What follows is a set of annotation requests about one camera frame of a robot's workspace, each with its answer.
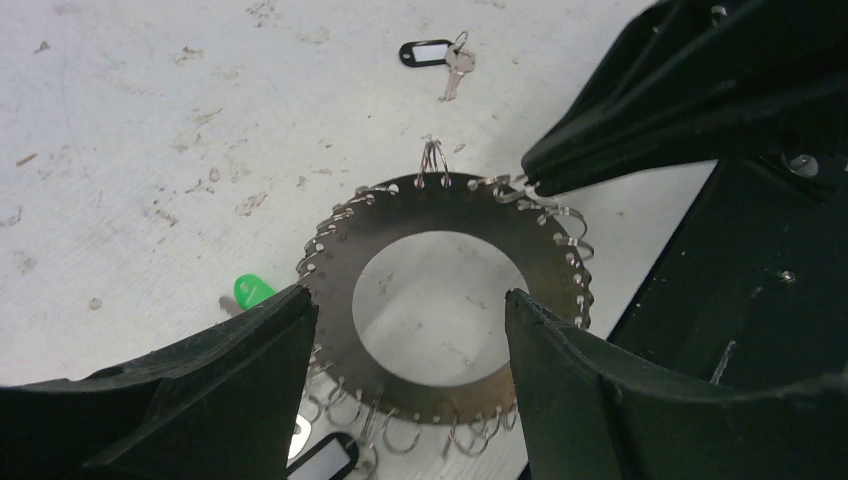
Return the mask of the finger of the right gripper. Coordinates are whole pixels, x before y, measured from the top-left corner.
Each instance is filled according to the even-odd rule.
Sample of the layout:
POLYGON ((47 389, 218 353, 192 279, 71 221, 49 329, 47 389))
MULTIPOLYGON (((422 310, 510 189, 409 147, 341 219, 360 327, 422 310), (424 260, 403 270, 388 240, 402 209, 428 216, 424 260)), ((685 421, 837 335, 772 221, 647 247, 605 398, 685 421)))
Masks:
POLYGON ((522 158, 545 197, 631 173, 847 149, 843 1, 659 1, 522 158))

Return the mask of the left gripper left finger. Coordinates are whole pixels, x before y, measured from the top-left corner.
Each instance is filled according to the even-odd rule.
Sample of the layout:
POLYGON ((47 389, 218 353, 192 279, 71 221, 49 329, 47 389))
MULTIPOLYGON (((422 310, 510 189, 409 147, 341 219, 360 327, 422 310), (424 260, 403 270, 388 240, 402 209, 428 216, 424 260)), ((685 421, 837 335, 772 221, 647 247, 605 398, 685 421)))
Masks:
POLYGON ((318 309, 292 286, 77 381, 1 391, 5 479, 282 479, 318 309))

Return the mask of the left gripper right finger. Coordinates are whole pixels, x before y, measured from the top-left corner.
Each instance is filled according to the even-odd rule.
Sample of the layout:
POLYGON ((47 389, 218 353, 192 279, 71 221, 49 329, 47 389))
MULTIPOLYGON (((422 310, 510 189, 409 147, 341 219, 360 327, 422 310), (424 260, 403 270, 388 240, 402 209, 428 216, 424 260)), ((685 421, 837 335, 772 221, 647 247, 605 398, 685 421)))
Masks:
POLYGON ((654 365, 505 297, 510 367, 534 479, 843 479, 847 377, 764 390, 654 365))

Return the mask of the key with green tag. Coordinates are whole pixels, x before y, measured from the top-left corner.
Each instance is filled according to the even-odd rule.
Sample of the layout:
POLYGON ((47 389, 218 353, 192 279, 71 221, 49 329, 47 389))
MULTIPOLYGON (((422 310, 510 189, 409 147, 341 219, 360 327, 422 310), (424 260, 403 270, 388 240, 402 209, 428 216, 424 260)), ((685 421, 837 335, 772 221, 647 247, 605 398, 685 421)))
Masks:
POLYGON ((234 281, 231 295, 219 298, 219 308, 234 317, 263 303, 276 293, 277 291, 259 276, 244 274, 234 281))

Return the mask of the metal disc with keyrings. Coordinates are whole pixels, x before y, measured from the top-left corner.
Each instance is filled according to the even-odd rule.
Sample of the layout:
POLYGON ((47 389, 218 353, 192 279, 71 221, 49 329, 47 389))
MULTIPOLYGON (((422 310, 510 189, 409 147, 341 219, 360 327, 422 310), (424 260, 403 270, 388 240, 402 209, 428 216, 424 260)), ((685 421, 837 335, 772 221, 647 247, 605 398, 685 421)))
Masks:
POLYGON ((298 281, 319 317, 305 398, 328 424, 395 455, 440 429, 477 457, 514 430, 518 406, 503 295, 524 289, 587 329, 594 255, 576 208, 522 177, 452 170, 423 139, 418 169, 358 188, 307 241, 298 281))

